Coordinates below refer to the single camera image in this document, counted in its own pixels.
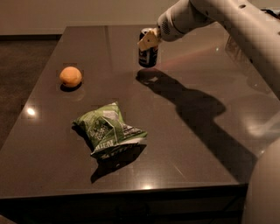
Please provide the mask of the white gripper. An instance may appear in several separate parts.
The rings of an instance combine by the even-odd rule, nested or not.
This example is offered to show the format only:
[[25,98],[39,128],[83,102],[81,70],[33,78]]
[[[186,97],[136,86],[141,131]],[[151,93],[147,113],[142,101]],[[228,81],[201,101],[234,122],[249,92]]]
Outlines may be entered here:
[[191,0],[179,0],[158,18],[158,32],[156,30],[148,31],[137,45],[143,52],[157,46],[160,39],[172,42],[181,39],[192,30],[210,25],[212,22],[211,18],[193,6]]

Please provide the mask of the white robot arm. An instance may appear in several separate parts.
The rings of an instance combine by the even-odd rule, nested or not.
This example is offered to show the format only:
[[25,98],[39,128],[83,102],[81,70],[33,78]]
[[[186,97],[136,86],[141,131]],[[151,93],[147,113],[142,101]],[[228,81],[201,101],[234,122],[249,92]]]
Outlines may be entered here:
[[[280,97],[280,21],[248,0],[179,0],[137,43],[141,51],[217,22]],[[258,158],[248,184],[241,224],[280,223],[280,138]]]

